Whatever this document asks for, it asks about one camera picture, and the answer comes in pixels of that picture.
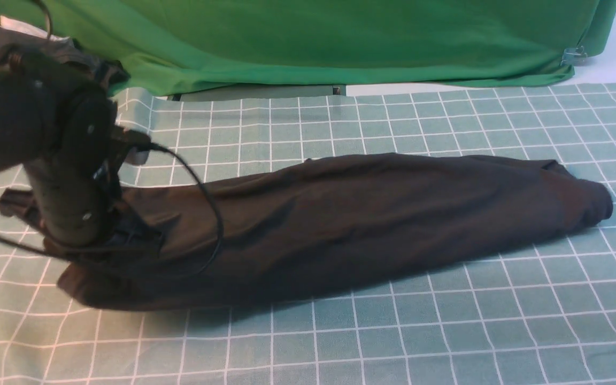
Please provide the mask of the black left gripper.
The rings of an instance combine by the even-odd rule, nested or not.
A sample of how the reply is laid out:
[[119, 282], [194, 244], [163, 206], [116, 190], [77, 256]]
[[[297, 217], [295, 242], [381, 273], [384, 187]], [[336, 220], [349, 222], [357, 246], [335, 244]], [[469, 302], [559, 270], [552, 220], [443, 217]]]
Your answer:
[[153, 229], [123, 199], [118, 170], [151, 147], [135, 130], [67, 129], [49, 154], [24, 164], [31, 189], [5, 190], [0, 215], [38, 231], [63, 260], [150, 257]]

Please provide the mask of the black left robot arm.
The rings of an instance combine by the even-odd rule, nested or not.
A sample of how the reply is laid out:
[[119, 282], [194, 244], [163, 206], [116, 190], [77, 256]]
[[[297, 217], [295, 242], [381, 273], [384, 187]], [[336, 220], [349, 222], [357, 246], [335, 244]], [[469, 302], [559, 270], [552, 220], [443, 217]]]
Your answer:
[[117, 104], [87, 75], [15, 48], [0, 67], [0, 172], [22, 166], [0, 214], [39, 232], [52, 256], [159, 253], [163, 236], [122, 197], [118, 170], [150, 137], [117, 125]]

